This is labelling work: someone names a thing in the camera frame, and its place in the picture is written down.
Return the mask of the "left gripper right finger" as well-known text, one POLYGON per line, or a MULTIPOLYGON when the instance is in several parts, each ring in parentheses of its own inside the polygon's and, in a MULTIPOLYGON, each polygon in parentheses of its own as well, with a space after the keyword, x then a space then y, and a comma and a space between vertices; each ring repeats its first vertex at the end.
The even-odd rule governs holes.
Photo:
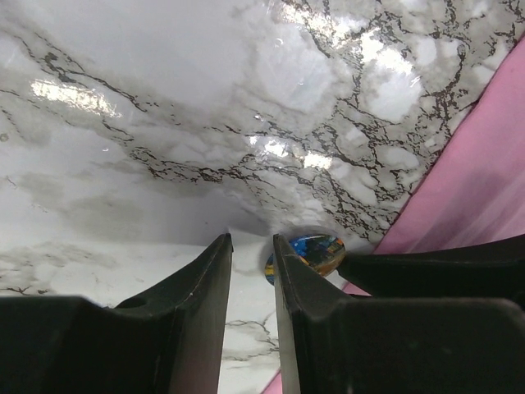
POLYGON ((273 245, 283 392, 523 392, 524 297, 349 295, 273 245))

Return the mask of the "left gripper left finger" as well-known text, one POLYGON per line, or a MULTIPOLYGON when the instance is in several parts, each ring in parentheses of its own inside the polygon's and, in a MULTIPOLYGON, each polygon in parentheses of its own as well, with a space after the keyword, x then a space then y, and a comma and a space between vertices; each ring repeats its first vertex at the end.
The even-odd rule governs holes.
POLYGON ((4 393, 214 393, 233 245, 113 308, 79 296, 1 299, 4 393))

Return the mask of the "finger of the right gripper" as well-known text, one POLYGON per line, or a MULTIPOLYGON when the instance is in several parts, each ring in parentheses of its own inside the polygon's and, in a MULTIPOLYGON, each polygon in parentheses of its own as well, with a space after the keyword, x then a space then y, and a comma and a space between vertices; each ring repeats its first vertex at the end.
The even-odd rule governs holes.
POLYGON ((347 254, 346 281, 375 297, 524 297, 524 236, 416 254, 347 254))

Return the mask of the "pink t-shirt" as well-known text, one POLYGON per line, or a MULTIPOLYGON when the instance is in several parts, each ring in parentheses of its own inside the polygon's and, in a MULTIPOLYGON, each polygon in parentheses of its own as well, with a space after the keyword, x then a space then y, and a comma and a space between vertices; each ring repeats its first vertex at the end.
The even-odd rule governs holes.
MULTIPOLYGON (((451 250, 521 235, 524 47, 519 44, 373 254, 451 250)), ((363 294, 350 282, 342 291, 363 294)), ((268 390, 285 393, 281 372, 268 390)))

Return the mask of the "round colourful brooch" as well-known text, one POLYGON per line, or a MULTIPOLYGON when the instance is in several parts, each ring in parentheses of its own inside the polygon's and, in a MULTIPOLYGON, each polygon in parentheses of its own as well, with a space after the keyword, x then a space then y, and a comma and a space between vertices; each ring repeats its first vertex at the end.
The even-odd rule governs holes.
POLYGON ((323 277, 332 274, 346 254, 345 244, 338 236, 306 233, 287 236, 286 239, 300 260, 323 277))

